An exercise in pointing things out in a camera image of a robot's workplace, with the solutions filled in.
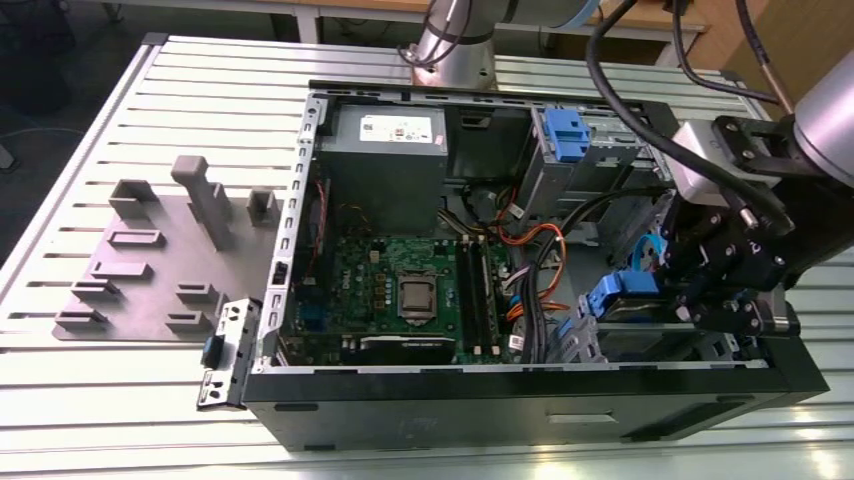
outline green circuit board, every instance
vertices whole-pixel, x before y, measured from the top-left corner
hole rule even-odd
[[[475,355],[464,346],[455,248],[453,240],[424,238],[351,237],[337,241],[328,302],[297,308],[297,324],[304,326],[301,336],[313,364],[336,365],[341,339],[367,335],[452,338],[455,363],[500,363],[500,353],[481,351]],[[485,258],[491,273],[497,272],[507,265],[505,248],[488,246]],[[399,280],[412,276],[435,282],[435,318],[423,324],[407,321],[399,312]],[[489,306],[495,318],[501,313],[499,303]]]

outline motherboard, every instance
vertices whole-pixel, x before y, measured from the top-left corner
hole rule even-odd
[[[300,295],[288,363],[501,363],[507,251],[484,239],[343,237],[321,294]]]

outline aluminum extrusion table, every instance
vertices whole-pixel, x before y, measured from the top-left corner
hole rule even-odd
[[[159,194],[180,192],[169,166],[183,153],[207,157],[208,178],[231,198],[253,186],[284,193],[308,80],[408,82],[391,50],[187,37],[156,43],[139,49],[0,271],[0,472],[854,477],[854,252],[812,269],[790,294],[832,390],[672,443],[289,454],[248,412],[195,411],[200,345],[53,339],[53,314],[113,216],[107,198],[117,180],[145,179]],[[596,95],[580,63],[501,57],[496,71],[501,90]],[[754,103],[691,85],[676,70],[611,65],[607,73],[626,97],[667,102],[680,119],[763,115]]]

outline blue plastic latch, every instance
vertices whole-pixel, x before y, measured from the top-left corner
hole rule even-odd
[[[614,300],[619,297],[643,297],[658,294],[658,285],[650,272],[622,270],[602,277],[596,287],[587,294],[590,311],[602,318]]]
[[[546,109],[546,134],[555,144],[555,157],[560,163],[575,163],[590,148],[590,128],[575,110]]]

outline power supply label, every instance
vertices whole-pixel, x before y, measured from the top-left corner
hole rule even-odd
[[[432,143],[429,117],[365,115],[359,127],[363,142]]]

